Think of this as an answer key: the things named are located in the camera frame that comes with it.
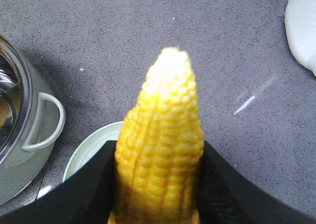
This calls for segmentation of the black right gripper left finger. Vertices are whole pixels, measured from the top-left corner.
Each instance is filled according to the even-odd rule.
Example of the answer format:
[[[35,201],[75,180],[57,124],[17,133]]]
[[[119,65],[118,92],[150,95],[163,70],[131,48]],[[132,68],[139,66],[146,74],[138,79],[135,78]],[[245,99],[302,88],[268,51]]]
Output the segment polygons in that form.
[[[74,175],[2,224],[106,224],[114,196],[116,141],[107,141]]]

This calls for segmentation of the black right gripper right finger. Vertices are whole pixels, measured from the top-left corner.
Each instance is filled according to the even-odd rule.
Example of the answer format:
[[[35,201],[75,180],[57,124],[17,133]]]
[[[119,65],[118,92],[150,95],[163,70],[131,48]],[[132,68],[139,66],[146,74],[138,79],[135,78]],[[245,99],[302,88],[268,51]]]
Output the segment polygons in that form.
[[[310,217],[275,199],[233,168],[204,142],[198,196],[202,224],[314,224]]]

